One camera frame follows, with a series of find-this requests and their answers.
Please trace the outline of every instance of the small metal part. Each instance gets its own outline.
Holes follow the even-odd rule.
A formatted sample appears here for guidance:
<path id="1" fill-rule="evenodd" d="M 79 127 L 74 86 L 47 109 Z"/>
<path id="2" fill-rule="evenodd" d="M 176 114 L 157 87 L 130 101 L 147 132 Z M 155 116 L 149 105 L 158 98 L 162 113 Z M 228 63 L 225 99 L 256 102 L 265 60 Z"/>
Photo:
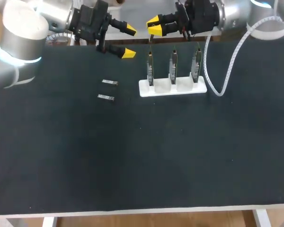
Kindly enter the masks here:
<path id="1" fill-rule="evenodd" d="M 152 62 L 152 53 L 148 52 L 147 59 L 147 79 L 150 86 L 153 86 L 153 62 Z"/>
<path id="2" fill-rule="evenodd" d="M 172 52 L 170 60 L 169 60 L 169 77 L 170 77 L 171 84 L 176 84 L 177 61 L 178 61 L 177 51 L 174 50 Z"/>
<path id="3" fill-rule="evenodd" d="M 104 80 L 102 80 L 102 83 L 112 84 L 112 85 L 118 86 L 118 81 L 112 81 L 112 80 L 104 79 Z"/>
<path id="4" fill-rule="evenodd" d="M 105 95 L 98 95 L 98 98 L 102 98 L 102 99 L 107 99 L 109 101 L 114 101 L 115 100 L 115 97 L 112 97 L 112 96 L 105 96 Z"/>
<path id="5" fill-rule="evenodd" d="M 191 65 L 191 75 L 193 77 L 194 83 L 197 83 L 199 80 L 199 75 L 201 71 L 201 62 L 202 62 L 202 51 L 201 48 L 197 48 L 193 56 L 193 62 Z"/>
<path id="6" fill-rule="evenodd" d="M 152 43 L 154 36 L 155 36 L 155 35 L 151 35 L 151 36 L 150 36 L 149 43 Z"/>

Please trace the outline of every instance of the metal clip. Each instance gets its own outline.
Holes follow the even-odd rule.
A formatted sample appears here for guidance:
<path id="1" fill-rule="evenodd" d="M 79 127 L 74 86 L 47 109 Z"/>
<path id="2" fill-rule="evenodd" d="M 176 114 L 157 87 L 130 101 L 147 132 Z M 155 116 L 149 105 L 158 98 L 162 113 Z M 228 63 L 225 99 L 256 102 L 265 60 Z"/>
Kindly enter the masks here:
<path id="1" fill-rule="evenodd" d="M 202 62 L 202 51 L 200 48 L 197 48 L 193 56 L 193 62 L 191 65 L 191 75 L 192 75 L 194 83 L 198 83 L 199 81 L 199 75 L 201 71 L 201 62 Z"/>
<path id="2" fill-rule="evenodd" d="M 174 50 L 171 54 L 170 60 L 169 60 L 169 78 L 172 85 L 176 84 L 177 79 L 177 61 L 178 61 L 178 55 L 177 51 Z"/>
<path id="3" fill-rule="evenodd" d="M 147 79 L 150 86 L 154 86 L 153 84 L 153 62 L 152 62 L 152 53 L 148 52 L 147 59 Z"/>

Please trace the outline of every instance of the white cable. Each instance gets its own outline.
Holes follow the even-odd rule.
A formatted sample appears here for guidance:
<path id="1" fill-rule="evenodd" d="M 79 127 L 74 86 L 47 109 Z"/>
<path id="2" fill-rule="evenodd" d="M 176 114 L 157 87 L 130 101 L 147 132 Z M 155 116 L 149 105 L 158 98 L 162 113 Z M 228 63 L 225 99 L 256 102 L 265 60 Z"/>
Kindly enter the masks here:
<path id="1" fill-rule="evenodd" d="M 73 34 L 71 34 L 71 33 L 65 33 L 65 32 L 63 32 L 63 33 L 55 33 L 55 34 L 53 34 L 53 35 L 49 35 L 49 36 L 46 38 L 46 40 L 53 40 L 53 39 L 55 39 L 55 38 L 57 38 L 57 37 L 67 37 L 67 38 L 69 38 L 69 39 L 75 39 L 75 35 L 73 35 Z"/>
<path id="2" fill-rule="evenodd" d="M 224 95 L 224 92 L 226 90 L 226 87 L 227 87 L 227 84 L 228 84 L 228 80 L 229 80 L 229 77 L 231 76 L 231 70 L 232 70 L 232 67 L 233 67 L 233 64 L 235 62 L 235 59 L 236 59 L 236 56 L 239 52 L 239 49 L 241 48 L 241 46 L 243 45 L 243 43 L 245 42 L 245 40 L 247 39 L 247 37 L 257 28 L 259 27 L 261 24 L 267 22 L 267 21 L 272 21 L 272 20 L 275 20 L 275 21 L 279 21 L 279 22 L 282 22 L 283 23 L 283 20 L 280 18 L 280 17 L 275 17 L 275 16 L 272 16 L 272 17 L 266 17 L 260 21 L 258 21 L 257 23 L 255 23 L 246 33 L 245 35 L 241 38 L 240 42 L 238 43 L 235 51 L 233 52 L 232 54 L 232 57 L 231 57 L 231 61 L 229 63 L 229 67 L 228 67 L 228 70 L 227 70 L 227 74 L 226 74 L 226 78 L 225 78 L 225 81 L 224 81 L 224 85 L 223 85 L 223 88 L 222 88 L 222 91 L 221 93 L 219 93 L 213 86 L 212 82 L 210 81 L 209 79 L 209 76 L 208 76 L 208 73 L 207 73 L 207 65 L 206 65 L 206 57 L 207 57 L 207 49 L 208 49 L 208 45 L 209 45 L 209 41 L 210 41 L 210 36 L 207 37 L 207 40 L 206 40 L 206 44 L 205 44 L 205 48 L 204 48 L 204 74 L 205 74 L 205 78 L 209 84 L 209 86 L 211 87 L 211 89 L 213 90 L 213 92 L 221 97 L 222 95 Z"/>

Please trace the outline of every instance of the table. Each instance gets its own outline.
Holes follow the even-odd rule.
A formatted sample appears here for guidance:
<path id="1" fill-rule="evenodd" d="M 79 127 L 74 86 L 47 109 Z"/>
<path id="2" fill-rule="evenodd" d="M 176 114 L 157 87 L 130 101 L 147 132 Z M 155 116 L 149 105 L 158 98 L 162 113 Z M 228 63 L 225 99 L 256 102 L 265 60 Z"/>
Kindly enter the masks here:
<path id="1" fill-rule="evenodd" d="M 174 47 L 187 76 L 195 45 L 153 45 L 155 78 Z M 217 87 L 235 46 L 210 43 Z M 150 46 L 127 47 L 48 47 L 34 81 L 0 91 L 0 217 L 284 207 L 284 40 L 246 41 L 222 98 L 140 97 Z"/>

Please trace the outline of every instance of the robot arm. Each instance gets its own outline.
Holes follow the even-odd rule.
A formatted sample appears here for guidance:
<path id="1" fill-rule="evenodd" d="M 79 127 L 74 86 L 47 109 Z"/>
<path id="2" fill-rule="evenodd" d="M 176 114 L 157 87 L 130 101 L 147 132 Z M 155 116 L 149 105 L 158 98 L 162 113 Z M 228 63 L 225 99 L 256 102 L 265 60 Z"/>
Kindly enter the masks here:
<path id="1" fill-rule="evenodd" d="M 165 36 L 179 31 L 189 40 L 191 35 L 212 31 L 214 27 L 226 31 L 246 26 L 250 17 L 262 13 L 254 12 L 253 5 L 271 9 L 263 14 L 275 10 L 284 21 L 284 0 L 265 3 L 259 0 L 186 0 L 184 4 L 176 3 L 175 14 L 157 15 L 147 22 L 147 27 L 151 35 Z"/>
<path id="2" fill-rule="evenodd" d="M 128 23 L 112 19 L 108 4 L 98 0 L 94 8 L 72 7 L 72 0 L 0 0 L 3 34 L 0 40 L 0 89 L 34 79 L 48 30 L 72 31 L 77 38 L 98 41 L 97 51 L 119 58 L 133 58 L 135 52 L 105 43 L 108 26 L 135 35 Z"/>

